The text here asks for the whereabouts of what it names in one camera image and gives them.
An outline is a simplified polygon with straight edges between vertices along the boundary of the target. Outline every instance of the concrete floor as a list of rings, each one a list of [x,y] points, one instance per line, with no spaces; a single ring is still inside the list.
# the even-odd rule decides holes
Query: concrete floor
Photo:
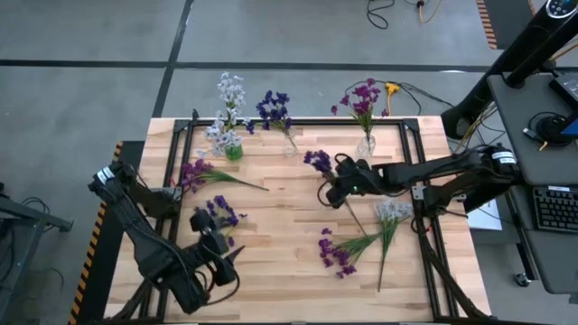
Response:
[[[184,0],[4,0],[0,2],[0,59],[167,61]],[[179,61],[381,63],[424,66],[489,65],[488,47],[474,0],[445,0],[439,15],[420,25],[415,9],[398,1],[384,15],[386,31],[371,26],[365,2],[353,0],[198,0],[192,6]],[[578,65],[576,53],[564,65]],[[405,81],[458,103],[479,73],[404,71],[242,70],[247,102],[272,88],[292,97],[296,116],[327,116],[343,89],[355,81]],[[68,320],[98,198],[86,188],[119,140],[144,140],[164,69],[0,67],[0,180],[20,200],[41,197],[52,213],[75,220],[69,234],[49,232],[33,261],[26,296],[14,322]],[[222,107],[216,84],[221,70],[176,70],[163,116],[213,116]],[[446,107],[426,97],[422,114]],[[410,97],[393,100],[394,115],[416,114]],[[252,112],[248,105],[246,113]],[[498,115],[488,124],[502,128]],[[481,129],[486,141],[495,132]],[[513,246],[476,246],[489,302],[503,320],[578,323],[567,296],[542,284],[522,289]],[[54,267],[65,276],[62,290]]]

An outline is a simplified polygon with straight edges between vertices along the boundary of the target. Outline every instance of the wooden tabletop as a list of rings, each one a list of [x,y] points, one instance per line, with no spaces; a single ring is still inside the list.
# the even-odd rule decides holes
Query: wooden tabletop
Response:
[[[441,118],[417,118],[426,158],[431,160],[448,155],[450,152]],[[172,118],[156,118],[149,126],[140,172],[150,187],[162,186],[173,121]],[[190,162],[198,158],[197,149],[210,149],[203,129],[199,127],[194,131]],[[235,296],[187,315],[170,294],[165,321],[431,320],[417,235],[409,227],[409,222],[398,227],[389,248],[381,292],[376,290],[381,254],[378,241],[357,262],[358,272],[352,276],[340,280],[335,276],[336,269],[323,266],[318,247],[318,241],[322,238],[321,230],[333,229],[333,241],[339,242],[344,237],[359,235],[359,228],[346,209],[325,208],[318,202],[316,191],[322,184],[321,175],[303,163],[303,154],[308,150],[322,149],[331,156],[336,153],[353,155],[363,134],[358,126],[296,126],[294,131],[299,148],[294,157],[282,155],[283,137],[276,132],[256,130],[254,135],[249,135],[239,130],[238,133],[244,136],[245,152],[240,161],[228,162],[222,157],[212,156],[207,158],[221,170],[270,191],[219,183],[208,185],[195,195],[185,194],[177,238],[179,246],[188,246],[197,240],[189,225],[194,207],[204,206],[204,201],[215,195],[223,195],[238,213],[248,214],[234,233],[237,244],[246,245],[247,248],[236,261],[241,285]],[[377,146],[369,163],[403,161],[396,127],[375,126],[373,135],[377,139]],[[175,180],[181,161],[183,137],[176,158]],[[409,140],[416,162],[413,138],[410,136]],[[437,181],[443,183],[447,178]],[[368,232],[377,231],[373,207],[384,199],[377,196],[349,198],[353,210]],[[397,200],[411,201],[409,195]],[[463,213],[462,204],[452,203],[448,209]],[[440,222],[452,275],[478,308],[489,313],[488,298],[467,220],[444,215],[440,217]],[[106,316],[114,315],[123,307],[141,280],[133,258],[133,245],[125,235]],[[443,311],[446,311],[439,277],[436,277],[436,285]],[[233,288],[234,284],[230,284],[213,290],[212,299],[229,293]]]

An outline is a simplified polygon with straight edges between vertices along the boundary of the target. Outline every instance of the wheel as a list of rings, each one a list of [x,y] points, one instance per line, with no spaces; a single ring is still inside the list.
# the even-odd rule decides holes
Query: wheel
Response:
[[[528,287],[530,285],[530,283],[532,282],[527,278],[525,273],[515,274],[514,280],[516,281],[517,285],[524,287],[524,288]]]

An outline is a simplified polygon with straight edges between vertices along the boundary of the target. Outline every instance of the black keyboard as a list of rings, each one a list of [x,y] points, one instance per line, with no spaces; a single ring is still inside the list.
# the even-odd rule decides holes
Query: black keyboard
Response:
[[[578,233],[578,192],[534,188],[539,229]]]

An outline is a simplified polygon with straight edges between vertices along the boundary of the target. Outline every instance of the small glass vase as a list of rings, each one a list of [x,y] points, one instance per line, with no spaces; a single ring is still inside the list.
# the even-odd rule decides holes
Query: small glass vase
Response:
[[[375,149],[376,137],[373,135],[370,137],[364,136],[359,142],[357,149],[355,149],[355,155],[358,159],[369,158],[373,155]]]
[[[232,162],[241,159],[243,156],[243,145],[230,146],[225,149],[225,156]]]
[[[297,145],[295,144],[295,135],[291,132],[285,134],[283,140],[283,154],[286,157],[293,157],[297,154]]]

